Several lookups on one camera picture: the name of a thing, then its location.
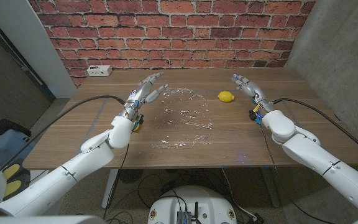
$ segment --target power outlet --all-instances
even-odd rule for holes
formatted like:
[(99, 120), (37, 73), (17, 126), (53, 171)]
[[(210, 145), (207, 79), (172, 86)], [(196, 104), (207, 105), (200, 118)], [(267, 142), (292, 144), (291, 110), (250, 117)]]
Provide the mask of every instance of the power outlet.
[(89, 76), (109, 76), (112, 68), (110, 65), (91, 65), (86, 71)]

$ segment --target wooden table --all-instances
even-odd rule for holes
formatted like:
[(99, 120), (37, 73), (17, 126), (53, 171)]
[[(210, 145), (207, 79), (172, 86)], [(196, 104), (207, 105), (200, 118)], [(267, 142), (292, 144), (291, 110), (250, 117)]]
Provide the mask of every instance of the wooden table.
[[(125, 169), (272, 166), (262, 132), (248, 117), (248, 111), (254, 105), (248, 97), (235, 90), (235, 84), (230, 81), (233, 73), (256, 82), (269, 100), (281, 97), (301, 100), (342, 125), (292, 68), (113, 71), (110, 77), (88, 77), (65, 109), (97, 95), (112, 94), (126, 100), (141, 80), (157, 72), (164, 72), (164, 75), (156, 81), (154, 88), (169, 83), (171, 91), (186, 88), (187, 93), (162, 95), (140, 109), (139, 112), (145, 116), (144, 123), (138, 133), (132, 134), (123, 165)], [(224, 90), (231, 91), (235, 100), (230, 103), (219, 101), (217, 95)], [(290, 102), (281, 102), (275, 107), (296, 124), (317, 135), (322, 146), (331, 154), (348, 164), (358, 164), (358, 146), (319, 114)], [(46, 131), (24, 161), (24, 167), (58, 167), (71, 159), (85, 140), (111, 129), (110, 123), (120, 110), (122, 106), (112, 99), (95, 100), (79, 106)], [(187, 125), (191, 121), (204, 126)], [(197, 135), (207, 137), (195, 141), (193, 146)], [(273, 143), (269, 131), (267, 135), (276, 165), (298, 165), (281, 146)], [(185, 145), (161, 147), (175, 142)], [(122, 164), (126, 148), (113, 151), (116, 156), (106, 167), (117, 169)]]

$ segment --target yellow object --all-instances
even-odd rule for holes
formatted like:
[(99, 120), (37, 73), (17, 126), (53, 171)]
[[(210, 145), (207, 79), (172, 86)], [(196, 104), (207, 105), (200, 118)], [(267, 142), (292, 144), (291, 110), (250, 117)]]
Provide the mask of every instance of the yellow object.
[(20, 185), (22, 185), (22, 182), (19, 180), (15, 180), (13, 182), (10, 182), (6, 185), (6, 190), (5, 190), (5, 196), (10, 195), (11, 193), (15, 192), (17, 189), (19, 189)]
[(5, 176), (5, 179), (9, 179), (10, 177), (12, 177), (19, 169), (20, 169), (19, 164), (11, 165), (9, 168), (4, 170), (4, 172), (3, 172), (4, 176)]
[(234, 100), (233, 94), (231, 94), (231, 92), (229, 92), (229, 91), (222, 91), (222, 92), (218, 95), (218, 98), (219, 98), (222, 102), (230, 102), (230, 101)]

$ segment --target gray floor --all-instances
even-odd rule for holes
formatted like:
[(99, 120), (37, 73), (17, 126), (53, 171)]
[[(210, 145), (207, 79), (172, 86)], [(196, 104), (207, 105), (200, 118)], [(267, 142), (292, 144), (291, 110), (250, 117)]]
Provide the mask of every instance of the gray floor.
[[(53, 119), (67, 101), (64, 99), (56, 100), (39, 122), (34, 125), (32, 131), (40, 129), (45, 123)], [(208, 170), (220, 175), (219, 169)], [(265, 219), (265, 223), (321, 223), (299, 211), (283, 193), (279, 183), (283, 185), (292, 200), (310, 215), (334, 223), (353, 223), (358, 220), (358, 209), (339, 195), (322, 177), (307, 168), (278, 168), (280, 178), (275, 178), (275, 181), (283, 204), (280, 208), (271, 206), (263, 178), (258, 169), (236, 168), (226, 170), (234, 198), (238, 204), (252, 213), (259, 213)], [(169, 174), (164, 169), (147, 169), (144, 170), (142, 178), (149, 174), (156, 174), (161, 177), (163, 184), (166, 184), (170, 180), (178, 178), (179, 174), (183, 175), (184, 173), (185, 170)], [(60, 214), (85, 214), (102, 217), (104, 210), (101, 208), (101, 201), (108, 174), (109, 170), (101, 169), (80, 181), (67, 193)], [(188, 184), (188, 181), (186, 178), (180, 179), (177, 184)], [(147, 222), (149, 209), (142, 204), (136, 191), (139, 182), (139, 180), (133, 184), (118, 182), (106, 218), (112, 218), (119, 212), (128, 212), (132, 215), (134, 223)], [(142, 187), (150, 188), (150, 190), (141, 191), (141, 196), (148, 205), (151, 205), (161, 194), (160, 189), (162, 187), (155, 177), (149, 177), (145, 180)], [(238, 218), (239, 223), (241, 221), (247, 223), (248, 218), (245, 215), (241, 216)], [(130, 221), (127, 213), (122, 213), (117, 218), (126, 222)]]

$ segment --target gray wall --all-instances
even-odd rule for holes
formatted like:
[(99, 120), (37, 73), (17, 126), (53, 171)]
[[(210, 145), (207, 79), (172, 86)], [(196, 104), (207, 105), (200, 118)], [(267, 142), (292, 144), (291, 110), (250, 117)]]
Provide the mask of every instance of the gray wall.
[(358, 1), (317, 1), (286, 67), (295, 68), (358, 138)]

